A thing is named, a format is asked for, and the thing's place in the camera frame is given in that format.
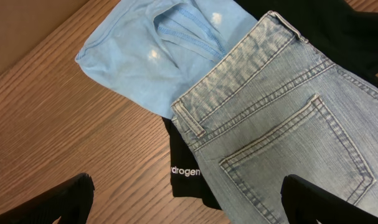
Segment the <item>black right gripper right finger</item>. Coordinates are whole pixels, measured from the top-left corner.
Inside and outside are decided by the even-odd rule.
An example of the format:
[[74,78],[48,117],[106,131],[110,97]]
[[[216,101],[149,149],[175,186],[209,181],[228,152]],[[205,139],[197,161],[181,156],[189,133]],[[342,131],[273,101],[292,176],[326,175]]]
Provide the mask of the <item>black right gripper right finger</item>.
[[378,224],[378,217],[294,174],[283,179],[280,194],[289,224]]

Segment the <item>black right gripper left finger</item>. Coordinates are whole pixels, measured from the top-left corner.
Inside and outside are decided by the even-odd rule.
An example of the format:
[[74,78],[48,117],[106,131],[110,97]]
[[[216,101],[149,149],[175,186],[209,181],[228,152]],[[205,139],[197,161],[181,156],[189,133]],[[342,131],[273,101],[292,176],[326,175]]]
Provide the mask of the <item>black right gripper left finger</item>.
[[86,224],[94,198],[94,183],[81,173],[23,204],[0,214],[5,224]]

